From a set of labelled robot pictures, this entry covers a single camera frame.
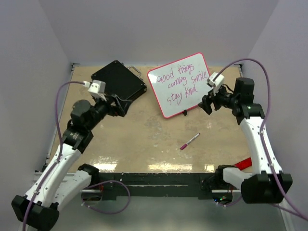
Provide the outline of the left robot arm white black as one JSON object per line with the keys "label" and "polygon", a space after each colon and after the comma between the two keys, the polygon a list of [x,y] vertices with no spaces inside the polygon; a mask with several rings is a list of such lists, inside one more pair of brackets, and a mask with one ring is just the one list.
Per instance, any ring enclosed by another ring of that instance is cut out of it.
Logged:
{"label": "left robot arm white black", "polygon": [[100,183],[98,169],[83,165],[67,182],[63,179],[71,166],[84,153],[93,138],[92,130],[106,115],[124,117],[131,100],[116,95],[96,99],[95,105],[87,100],[74,103],[69,125],[60,134],[60,144],[52,160],[36,183],[23,195],[15,196],[12,208],[22,229],[49,231],[57,222],[60,211],[84,188],[96,188]]}

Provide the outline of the whiteboard with pink frame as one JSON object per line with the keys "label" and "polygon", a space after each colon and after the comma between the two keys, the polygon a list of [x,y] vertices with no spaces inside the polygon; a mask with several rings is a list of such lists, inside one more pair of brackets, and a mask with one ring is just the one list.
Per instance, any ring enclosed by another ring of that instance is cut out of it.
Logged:
{"label": "whiteboard with pink frame", "polygon": [[209,70],[201,52],[152,69],[147,77],[166,119],[196,107],[211,90],[207,84]]}

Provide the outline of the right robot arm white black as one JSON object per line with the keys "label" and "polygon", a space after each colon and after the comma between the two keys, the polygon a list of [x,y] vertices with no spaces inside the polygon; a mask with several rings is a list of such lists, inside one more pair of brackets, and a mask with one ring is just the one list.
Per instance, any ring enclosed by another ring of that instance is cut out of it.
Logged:
{"label": "right robot arm white black", "polygon": [[247,204],[279,204],[293,180],[283,172],[272,150],[264,124],[265,114],[260,104],[254,103],[255,83],[250,78],[239,77],[234,90],[227,92],[224,77],[209,77],[210,91],[198,104],[207,114],[221,107],[232,110],[241,127],[251,153],[253,173],[248,174],[236,166],[220,165],[210,183],[220,189],[229,185],[239,189]]}

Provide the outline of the purple capped whiteboard marker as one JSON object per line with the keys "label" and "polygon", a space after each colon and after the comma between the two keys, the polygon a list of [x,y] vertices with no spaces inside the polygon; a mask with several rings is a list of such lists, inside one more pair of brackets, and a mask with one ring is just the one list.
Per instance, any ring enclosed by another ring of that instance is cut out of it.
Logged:
{"label": "purple capped whiteboard marker", "polygon": [[200,133],[198,132],[196,135],[194,135],[190,140],[188,140],[184,145],[180,147],[180,150],[184,150],[191,142],[193,142],[197,137],[200,136]]}

